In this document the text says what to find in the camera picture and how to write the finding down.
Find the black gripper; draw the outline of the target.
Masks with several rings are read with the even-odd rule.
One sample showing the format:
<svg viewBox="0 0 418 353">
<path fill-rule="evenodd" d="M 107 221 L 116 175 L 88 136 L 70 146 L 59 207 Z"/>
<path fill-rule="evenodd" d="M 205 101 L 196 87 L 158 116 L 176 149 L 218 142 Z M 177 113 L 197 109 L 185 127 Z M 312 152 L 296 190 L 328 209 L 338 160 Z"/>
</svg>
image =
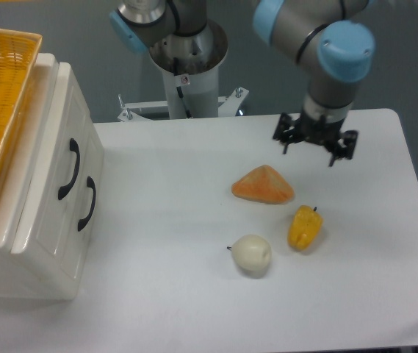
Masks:
<svg viewBox="0 0 418 353">
<path fill-rule="evenodd" d="M 321 116 L 313 119 L 308 113 L 302 111 L 296 122 L 291 115 L 282 113 L 273 133 L 273 140 L 283 146 L 282 154 L 287 153 L 291 144 L 302 142 L 318 146 L 326 146 L 331 158 L 328 166 L 332 167 L 337 160 L 352 160 L 358 140 L 357 130 L 341 132 L 345 119 L 331 122 Z"/>
</svg>

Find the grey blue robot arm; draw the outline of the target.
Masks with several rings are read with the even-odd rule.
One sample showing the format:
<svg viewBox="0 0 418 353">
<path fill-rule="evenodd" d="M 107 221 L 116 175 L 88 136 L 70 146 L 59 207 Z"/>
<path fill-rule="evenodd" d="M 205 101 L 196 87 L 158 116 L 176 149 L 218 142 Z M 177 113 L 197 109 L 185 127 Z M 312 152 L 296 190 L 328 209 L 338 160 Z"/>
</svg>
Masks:
<svg viewBox="0 0 418 353">
<path fill-rule="evenodd" d="M 353 157 L 358 133 L 343 131 L 361 81 L 368 75 L 375 39 L 353 22 L 368 1 L 258 1 L 255 33 L 310 76 L 298 118 L 282 113 L 274 139 L 307 142 L 331 160 Z M 164 79 L 171 118 L 219 114 L 218 69 L 228 53 L 223 28 L 209 19 L 205 1 L 122 1 L 109 19 L 134 53 L 148 52 Z"/>
</svg>

